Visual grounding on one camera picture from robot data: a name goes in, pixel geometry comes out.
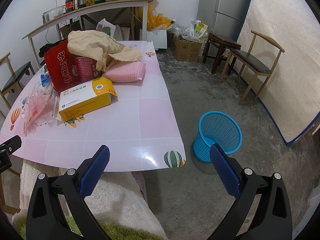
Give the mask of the brown paper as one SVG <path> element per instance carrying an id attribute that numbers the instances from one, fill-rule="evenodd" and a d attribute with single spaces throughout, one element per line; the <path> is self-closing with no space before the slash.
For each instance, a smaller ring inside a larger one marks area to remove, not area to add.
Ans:
<path id="1" fill-rule="evenodd" d="M 103 72 L 117 62 L 137 62 L 143 58 L 140 50 L 127 47 L 101 31 L 71 31 L 67 40 L 71 54 L 94 59 L 97 70 Z"/>

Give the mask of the white mattress blue edge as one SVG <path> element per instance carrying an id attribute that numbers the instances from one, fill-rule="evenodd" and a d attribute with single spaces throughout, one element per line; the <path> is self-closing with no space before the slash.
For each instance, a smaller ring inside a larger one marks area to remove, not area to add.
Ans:
<path id="1" fill-rule="evenodd" d="M 305 0 L 251 0 L 238 42 L 273 69 L 259 99 L 285 144 L 319 118 L 319 22 Z"/>

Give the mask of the glass bowl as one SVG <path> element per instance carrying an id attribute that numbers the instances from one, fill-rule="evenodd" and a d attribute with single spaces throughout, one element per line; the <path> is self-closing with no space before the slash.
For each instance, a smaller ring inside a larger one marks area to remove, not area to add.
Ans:
<path id="1" fill-rule="evenodd" d="M 65 13 L 65 6 L 55 7 L 42 14 L 43 24 L 63 15 Z"/>

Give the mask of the white cabinet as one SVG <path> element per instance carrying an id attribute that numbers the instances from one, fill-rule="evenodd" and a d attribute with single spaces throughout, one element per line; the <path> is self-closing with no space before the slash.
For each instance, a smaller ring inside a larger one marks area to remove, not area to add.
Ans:
<path id="1" fill-rule="evenodd" d="M 146 40 L 153 42 L 153 46 L 154 46 L 155 50 L 168 48 L 167 31 L 166 30 L 159 30 L 156 32 L 147 31 L 146 32 Z"/>

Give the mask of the white fleece trouser leg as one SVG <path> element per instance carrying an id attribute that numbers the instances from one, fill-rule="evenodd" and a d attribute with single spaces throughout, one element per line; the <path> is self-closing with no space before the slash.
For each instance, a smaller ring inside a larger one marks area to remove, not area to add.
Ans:
<path id="1" fill-rule="evenodd" d="M 20 212 L 12 224 L 26 237 L 27 211 L 39 174 L 63 175 L 57 168 L 24 160 L 20 182 Z M 100 226 L 112 239 L 167 239 L 165 231 L 150 210 L 135 177 L 130 172 L 104 172 L 85 202 Z"/>

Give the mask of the red snack bag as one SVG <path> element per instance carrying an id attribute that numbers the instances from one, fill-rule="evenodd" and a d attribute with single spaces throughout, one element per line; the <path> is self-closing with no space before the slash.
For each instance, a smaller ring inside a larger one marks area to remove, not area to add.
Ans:
<path id="1" fill-rule="evenodd" d="M 63 40 L 44 54 L 53 86 L 58 94 L 80 83 L 74 55 L 68 50 L 68 41 Z"/>

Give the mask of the blue plastic waste basket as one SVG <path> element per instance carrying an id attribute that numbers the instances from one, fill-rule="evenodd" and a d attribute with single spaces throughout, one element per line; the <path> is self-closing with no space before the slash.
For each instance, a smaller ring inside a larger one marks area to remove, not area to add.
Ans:
<path id="1" fill-rule="evenodd" d="M 209 150 L 219 144 L 225 154 L 233 154 L 242 145 L 242 132 L 233 118 L 219 111 L 204 113 L 198 123 L 198 132 L 193 142 L 195 157 L 210 162 Z"/>

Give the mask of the wooden chair at left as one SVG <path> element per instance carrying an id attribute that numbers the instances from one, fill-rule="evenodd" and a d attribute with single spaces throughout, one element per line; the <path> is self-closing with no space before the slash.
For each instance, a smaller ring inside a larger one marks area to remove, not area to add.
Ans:
<path id="1" fill-rule="evenodd" d="M 24 75 L 29 76 L 31 73 L 34 76 L 35 71 L 31 65 L 30 61 L 25 63 L 20 68 L 18 68 L 18 70 L 14 70 L 11 65 L 9 56 L 10 56 L 10 52 L 5 54 L 1 58 L 1 64 L 6 63 L 8 69 L 11 73 L 11 77 L 8 79 L 8 81 L 5 83 L 5 85 L 3 87 L 1 87 L 1 97 L 4 100 L 5 105 L 8 107 L 8 109 L 11 109 L 11 104 L 8 102 L 8 100 L 5 96 L 10 92 L 14 92 L 15 90 L 21 92 L 23 89 L 22 86 L 20 85 L 20 80 L 22 79 L 22 77 Z"/>

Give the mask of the pink patterned table cover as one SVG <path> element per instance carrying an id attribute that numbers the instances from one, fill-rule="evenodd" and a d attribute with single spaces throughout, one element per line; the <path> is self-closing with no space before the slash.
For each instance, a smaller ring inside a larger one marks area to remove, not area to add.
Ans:
<path id="1" fill-rule="evenodd" d="M 110 149 L 108 172 L 145 171 L 181 167 L 186 156 L 152 42 L 127 41 L 143 54 L 146 72 L 142 80 L 114 85 L 117 97 L 109 106 L 75 119 L 54 118 L 55 101 L 28 130 L 23 129 L 22 109 L 40 80 L 36 74 L 21 91 L 1 127 L 1 141 L 15 135 L 22 146 L 15 155 L 54 167 L 76 168 L 102 145 Z"/>

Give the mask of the red drink can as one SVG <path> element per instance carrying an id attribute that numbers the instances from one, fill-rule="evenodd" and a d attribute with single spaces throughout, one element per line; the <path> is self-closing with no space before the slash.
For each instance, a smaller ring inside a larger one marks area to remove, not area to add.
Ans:
<path id="1" fill-rule="evenodd" d="M 81 82 L 87 82 L 101 77 L 101 73 L 96 68 L 96 60 L 83 56 L 75 56 L 74 60 Z"/>

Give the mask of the pink sponge cloth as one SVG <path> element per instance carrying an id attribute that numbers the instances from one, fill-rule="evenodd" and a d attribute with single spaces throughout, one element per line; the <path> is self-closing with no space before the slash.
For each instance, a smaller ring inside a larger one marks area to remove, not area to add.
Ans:
<path id="1" fill-rule="evenodd" d="M 130 83 L 142 80 L 145 74 L 145 62 L 117 62 L 103 77 L 114 83 Z"/>

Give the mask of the dark wooden stool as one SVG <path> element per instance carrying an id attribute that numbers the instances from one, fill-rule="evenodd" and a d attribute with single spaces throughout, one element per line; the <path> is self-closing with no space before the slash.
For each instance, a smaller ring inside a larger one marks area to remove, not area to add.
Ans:
<path id="1" fill-rule="evenodd" d="M 214 45 L 217 48 L 216 56 L 208 55 L 210 45 Z M 241 45 L 229 37 L 219 35 L 219 34 L 213 34 L 210 32 L 204 48 L 202 63 L 206 63 L 208 58 L 214 59 L 215 61 L 212 66 L 211 73 L 215 74 L 217 67 L 220 65 L 222 61 L 222 56 L 224 52 L 226 51 L 226 49 L 230 49 L 230 48 L 241 49 Z"/>

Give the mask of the cardboard box on floor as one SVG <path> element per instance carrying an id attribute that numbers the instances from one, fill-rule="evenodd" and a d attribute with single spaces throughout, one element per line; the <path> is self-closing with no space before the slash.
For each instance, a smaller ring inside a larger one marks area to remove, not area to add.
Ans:
<path id="1" fill-rule="evenodd" d="M 177 61 L 197 62 L 201 44 L 182 40 L 175 36 L 172 39 L 170 49 Z"/>

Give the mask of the yellow white medicine box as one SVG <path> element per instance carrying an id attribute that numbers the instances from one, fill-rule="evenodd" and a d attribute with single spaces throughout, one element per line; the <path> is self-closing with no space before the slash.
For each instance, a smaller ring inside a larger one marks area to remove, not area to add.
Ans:
<path id="1" fill-rule="evenodd" d="M 112 81 L 99 77 L 61 92 L 58 113 L 62 121 L 69 121 L 110 105 L 117 96 Z"/>

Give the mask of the clear plastic bag red print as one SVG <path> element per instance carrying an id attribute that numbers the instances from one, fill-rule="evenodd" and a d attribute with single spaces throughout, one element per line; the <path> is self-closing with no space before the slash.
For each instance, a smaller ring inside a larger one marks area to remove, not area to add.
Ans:
<path id="1" fill-rule="evenodd" d="M 25 107 L 22 111 L 23 133 L 27 134 L 28 127 L 36 120 L 47 106 L 53 94 L 51 79 L 46 82 L 37 81 L 28 95 Z"/>

